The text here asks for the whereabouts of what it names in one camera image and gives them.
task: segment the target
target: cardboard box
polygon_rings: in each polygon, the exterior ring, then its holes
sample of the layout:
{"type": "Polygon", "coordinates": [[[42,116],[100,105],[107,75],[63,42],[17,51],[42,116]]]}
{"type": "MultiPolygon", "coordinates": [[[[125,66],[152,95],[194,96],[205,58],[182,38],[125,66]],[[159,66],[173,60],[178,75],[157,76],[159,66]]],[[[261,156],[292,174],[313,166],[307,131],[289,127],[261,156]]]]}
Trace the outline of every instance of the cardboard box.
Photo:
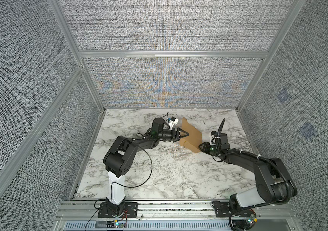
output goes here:
{"type": "Polygon", "coordinates": [[[181,138],[179,144],[191,150],[194,153],[199,153],[199,145],[202,144],[202,134],[199,130],[187,122],[186,118],[182,118],[182,126],[180,127],[189,133],[189,136],[181,138]]]}

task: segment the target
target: white marble surface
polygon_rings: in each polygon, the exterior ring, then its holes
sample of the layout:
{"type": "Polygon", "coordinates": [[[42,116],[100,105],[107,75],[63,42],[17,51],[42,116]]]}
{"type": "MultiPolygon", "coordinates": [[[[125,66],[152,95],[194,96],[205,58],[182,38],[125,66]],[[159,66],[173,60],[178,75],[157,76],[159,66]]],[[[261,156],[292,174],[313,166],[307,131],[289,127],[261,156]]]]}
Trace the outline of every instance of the white marble surface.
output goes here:
{"type": "MultiPolygon", "coordinates": [[[[186,117],[188,122],[203,133],[203,138],[217,130],[226,119],[223,132],[227,133],[231,148],[251,151],[235,110],[231,109],[108,109],[102,122],[91,157],[78,188],[77,198],[104,198],[107,196],[108,177],[104,156],[116,137],[135,137],[145,133],[152,120],[169,112],[169,117],[186,117]]],[[[205,153],[192,153],[179,142],[160,142],[147,150],[154,169],[143,186],[125,188],[127,198],[203,198],[221,199],[254,187],[254,174],[236,165],[213,161],[205,153]]],[[[139,151],[132,168],[126,174],[125,184],[139,185],[150,173],[148,156],[139,151]]]]}

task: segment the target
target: vented metal panel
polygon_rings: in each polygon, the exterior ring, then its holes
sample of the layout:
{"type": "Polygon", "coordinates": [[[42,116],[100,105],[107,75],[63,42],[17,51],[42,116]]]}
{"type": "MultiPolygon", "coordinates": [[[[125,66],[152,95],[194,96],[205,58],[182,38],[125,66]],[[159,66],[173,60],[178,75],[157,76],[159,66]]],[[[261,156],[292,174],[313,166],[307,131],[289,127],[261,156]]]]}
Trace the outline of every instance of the vented metal panel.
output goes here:
{"type": "Polygon", "coordinates": [[[259,58],[85,58],[106,107],[235,107],[259,58]]]}
{"type": "MultiPolygon", "coordinates": [[[[122,229],[106,229],[106,223],[104,221],[90,221],[87,224],[87,221],[67,221],[65,225],[65,231],[78,231],[84,230],[122,230],[122,229]]],[[[195,220],[195,221],[186,221],[186,220],[174,220],[174,221],[135,221],[128,220],[127,226],[124,230],[226,230],[231,229],[229,227],[228,220],[195,220]]]]}
{"type": "Polygon", "coordinates": [[[99,113],[81,76],[0,198],[0,231],[51,229],[99,113]]]}
{"type": "Polygon", "coordinates": [[[79,49],[268,50],[293,0],[60,0],[79,49]]]}
{"type": "Polygon", "coordinates": [[[328,230],[328,0],[307,1],[241,116],[260,154],[284,161],[304,230],[328,230]]]}
{"type": "Polygon", "coordinates": [[[46,0],[0,1],[0,171],[75,68],[46,0]]]}

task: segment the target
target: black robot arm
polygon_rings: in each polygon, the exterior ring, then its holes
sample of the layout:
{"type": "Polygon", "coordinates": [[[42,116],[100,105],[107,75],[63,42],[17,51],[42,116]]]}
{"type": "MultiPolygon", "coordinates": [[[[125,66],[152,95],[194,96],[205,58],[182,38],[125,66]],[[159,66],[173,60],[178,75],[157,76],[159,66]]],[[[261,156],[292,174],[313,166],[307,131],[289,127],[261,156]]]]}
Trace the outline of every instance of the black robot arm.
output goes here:
{"type": "MultiPolygon", "coordinates": [[[[199,148],[206,154],[218,157],[218,162],[224,161],[238,165],[255,174],[256,187],[247,191],[233,194],[230,197],[227,210],[230,214],[226,217],[252,207],[260,207],[269,204],[285,204],[291,197],[297,195],[297,188],[291,179],[285,165],[279,158],[265,158],[248,151],[231,149],[227,134],[221,133],[225,119],[223,119],[218,131],[213,131],[212,143],[204,142],[199,148]]],[[[222,216],[219,201],[213,201],[215,213],[222,216]]]]}
{"type": "Polygon", "coordinates": [[[147,130],[143,137],[125,138],[118,136],[104,157],[106,170],[112,172],[116,177],[125,175],[132,166],[136,153],[143,149],[153,149],[159,141],[179,141],[180,138],[188,136],[181,128],[172,128],[172,124],[178,121],[172,117],[169,123],[166,123],[163,118],[156,118],[152,121],[152,127],[147,130]]]}

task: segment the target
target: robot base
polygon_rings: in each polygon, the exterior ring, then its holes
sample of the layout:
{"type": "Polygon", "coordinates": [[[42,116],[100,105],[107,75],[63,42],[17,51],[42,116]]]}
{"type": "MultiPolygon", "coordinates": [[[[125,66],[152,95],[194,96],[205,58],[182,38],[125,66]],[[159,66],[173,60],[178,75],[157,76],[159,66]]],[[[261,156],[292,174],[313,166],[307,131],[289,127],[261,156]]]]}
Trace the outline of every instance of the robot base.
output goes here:
{"type": "MultiPolygon", "coordinates": [[[[220,202],[220,201],[213,201],[212,207],[214,208],[214,212],[216,217],[229,217],[230,210],[228,207],[228,202],[220,202]]],[[[239,214],[233,215],[234,217],[250,217],[251,211],[245,210],[240,212],[239,214]]]]}
{"type": "MultiPolygon", "coordinates": [[[[137,217],[137,207],[138,207],[138,203],[137,202],[126,202],[124,204],[124,209],[123,211],[127,210],[127,218],[136,218],[137,217]]],[[[98,210],[98,218],[112,218],[112,219],[116,219],[116,218],[122,218],[121,217],[116,217],[116,214],[114,211],[110,210],[108,208],[108,206],[105,203],[101,203],[100,205],[100,209],[98,210]]]]}

